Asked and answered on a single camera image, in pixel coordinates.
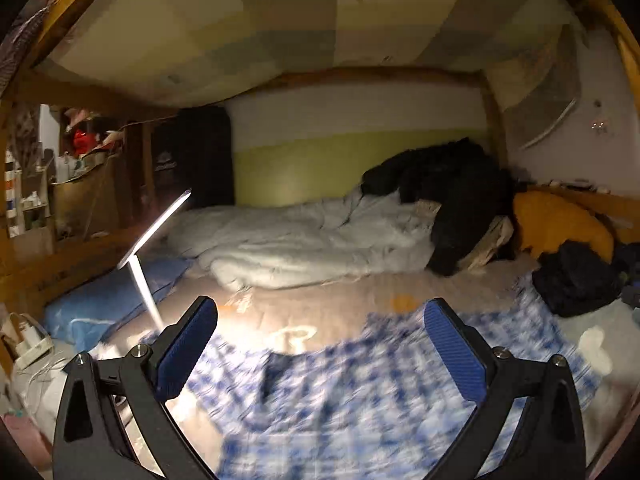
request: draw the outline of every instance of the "blue padded clamp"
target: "blue padded clamp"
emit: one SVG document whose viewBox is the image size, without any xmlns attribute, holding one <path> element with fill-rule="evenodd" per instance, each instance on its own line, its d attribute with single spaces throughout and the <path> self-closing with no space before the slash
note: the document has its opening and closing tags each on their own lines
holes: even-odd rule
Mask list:
<svg viewBox="0 0 640 480">
<path fill-rule="evenodd" d="M 152 345 L 149 376 L 159 402 L 180 394 L 217 325 L 216 303 L 199 296 L 177 324 L 158 336 Z"/>
<path fill-rule="evenodd" d="M 475 329 L 464 325 L 442 298 L 424 307 L 424 328 L 451 374 L 460 395 L 480 404 L 487 392 L 487 366 L 474 351 L 467 336 Z"/>
</svg>

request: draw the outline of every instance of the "blue checkered bedsheet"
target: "blue checkered bedsheet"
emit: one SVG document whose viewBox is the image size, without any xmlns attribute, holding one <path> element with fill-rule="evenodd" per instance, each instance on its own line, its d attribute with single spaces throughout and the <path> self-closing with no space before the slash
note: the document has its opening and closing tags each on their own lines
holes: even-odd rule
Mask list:
<svg viewBox="0 0 640 480">
<path fill-rule="evenodd" d="M 370 314 L 359 338 L 295 356 L 243 351 L 214 335 L 187 384 L 224 435 L 220 478 L 424 478 L 475 404 L 460 396 L 422 311 Z M 530 276 L 511 310 L 460 317 L 516 357 L 565 355 L 580 405 L 593 398 L 599 376 L 561 335 Z M 481 473 L 500 462 L 523 406 L 517 399 Z"/>
</svg>

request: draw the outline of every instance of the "wall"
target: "wall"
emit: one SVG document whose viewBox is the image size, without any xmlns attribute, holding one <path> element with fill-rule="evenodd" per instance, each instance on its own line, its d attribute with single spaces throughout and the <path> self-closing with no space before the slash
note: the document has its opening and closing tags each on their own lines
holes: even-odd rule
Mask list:
<svg viewBox="0 0 640 480">
<path fill-rule="evenodd" d="M 586 178 L 616 194 L 640 196 L 640 126 L 620 54 L 604 29 L 587 39 L 587 45 L 578 42 L 582 98 L 576 109 L 530 148 L 514 148 L 507 138 L 510 164 L 539 182 Z M 596 120 L 608 123 L 608 134 L 594 133 Z"/>
<path fill-rule="evenodd" d="M 236 201 L 342 196 L 386 158 L 471 136 L 489 147 L 478 89 L 425 83 L 320 85 L 226 102 Z"/>
<path fill-rule="evenodd" d="M 47 105 L 40 105 L 40 130 L 38 132 L 40 142 L 42 143 L 42 151 L 46 149 L 53 150 L 55 156 L 58 156 L 60 147 L 60 125 L 51 115 L 51 111 Z"/>
</svg>

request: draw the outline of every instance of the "green wall stripe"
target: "green wall stripe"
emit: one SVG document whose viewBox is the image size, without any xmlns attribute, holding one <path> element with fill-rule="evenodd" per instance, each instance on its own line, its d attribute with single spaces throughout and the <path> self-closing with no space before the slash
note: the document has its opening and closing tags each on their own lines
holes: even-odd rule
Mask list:
<svg viewBox="0 0 640 480">
<path fill-rule="evenodd" d="M 410 148 L 470 137 L 486 150 L 484 130 L 413 130 L 301 139 L 234 154 L 239 205 L 281 206 L 348 193 L 369 168 Z"/>
</svg>

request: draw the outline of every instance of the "white wall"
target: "white wall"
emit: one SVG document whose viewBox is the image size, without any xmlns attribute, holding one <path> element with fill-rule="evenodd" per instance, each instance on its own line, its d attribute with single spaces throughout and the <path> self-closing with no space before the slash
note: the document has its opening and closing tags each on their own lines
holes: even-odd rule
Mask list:
<svg viewBox="0 0 640 480">
<path fill-rule="evenodd" d="M 479 89 L 427 83 L 309 86 L 225 102 L 234 151 L 334 134 L 486 129 Z"/>
<path fill-rule="evenodd" d="M 51 110 L 47 105 L 40 106 L 40 131 L 38 135 L 40 142 L 42 143 L 42 151 L 50 149 L 53 150 L 55 156 L 58 156 L 58 149 L 60 147 L 60 126 L 51 115 Z"/>
<path fill-rule="evenodd" d="M 510 146 L 512 166 L 538 181 L 586 178 L 617 194 L 640 196 L 640 126 L 628 79 L 611 35 L 604 29 L 578 42 L 582 98 L 558 129 L 525 150 Z M 599 112 L 594 101 L 600 100 Z M 607 121 L 609 135 L 591 129 Z"/>
</svg>

